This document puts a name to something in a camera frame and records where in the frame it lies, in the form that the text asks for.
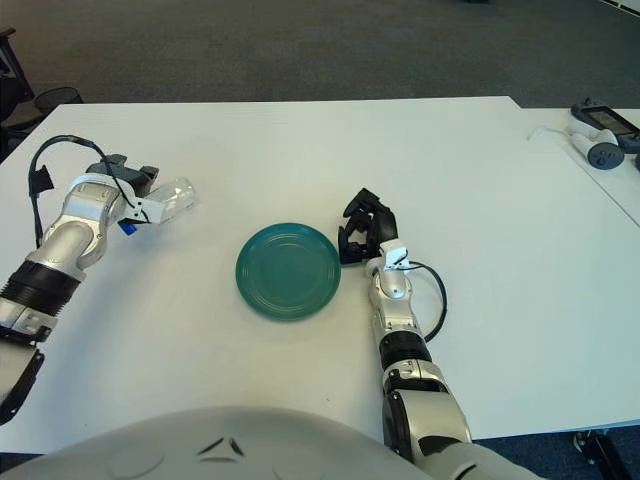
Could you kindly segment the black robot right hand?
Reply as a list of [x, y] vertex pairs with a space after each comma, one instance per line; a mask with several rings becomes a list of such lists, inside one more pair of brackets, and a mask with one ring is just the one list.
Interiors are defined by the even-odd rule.
[[342, 265], [376, 258], [384, 242], [398, 238], [395, 215], [366, 188], [362, 188], [350, 201], [343, 217], [347, 223], [338, 228], [338, 252]]

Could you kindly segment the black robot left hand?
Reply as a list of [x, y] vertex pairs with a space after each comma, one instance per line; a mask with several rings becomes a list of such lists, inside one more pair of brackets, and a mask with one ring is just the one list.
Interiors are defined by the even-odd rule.
[[107, 163], [115, 178], [128, 183], [133, 188], [136, 197], [146, 197], [155, 183], [159, 169], [148, 165], [142, 166], [139, 169], [130, 168], [125, 165], [126, 160], [127, 157], [121, 154], [110, 154], [107, 156]]

